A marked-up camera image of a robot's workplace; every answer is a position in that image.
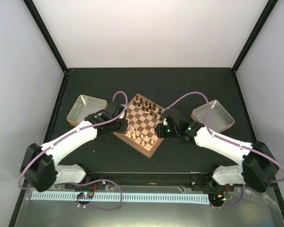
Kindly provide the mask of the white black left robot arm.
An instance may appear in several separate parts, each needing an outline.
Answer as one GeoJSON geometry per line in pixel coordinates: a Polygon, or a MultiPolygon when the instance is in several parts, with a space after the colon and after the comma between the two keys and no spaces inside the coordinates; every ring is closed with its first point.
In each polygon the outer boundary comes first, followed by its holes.
{"type": "Polygon", "coordinates": [[[89,188],[92,177],[81,165],[66,166],[60,165],[60,162],[89,141],[114,132],[125,133],[127,123],[126,106],[112,101],[105,110],[89,114],[64,135],[42,145],[29,145],[20,167],[20,178],[27,180],[38,192],[62,183],[89,188]]]}

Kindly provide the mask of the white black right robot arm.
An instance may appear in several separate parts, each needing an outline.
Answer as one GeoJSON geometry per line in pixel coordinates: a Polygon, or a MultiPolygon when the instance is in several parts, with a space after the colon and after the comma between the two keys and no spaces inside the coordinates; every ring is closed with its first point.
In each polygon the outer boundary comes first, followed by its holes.
{"type": "Polygon", "coordinates": [[[164,111],[162,119],[155,127],[158,138],[207,148],[235,162],[234,166],[217,167],[206,178],[206,186],[212,191],[226,184],[245,184],[265,192],[279,170],[270,149],[261,141],[248,143],[221,135],[200,122],[186,120],[175,108],[164,111]]]}

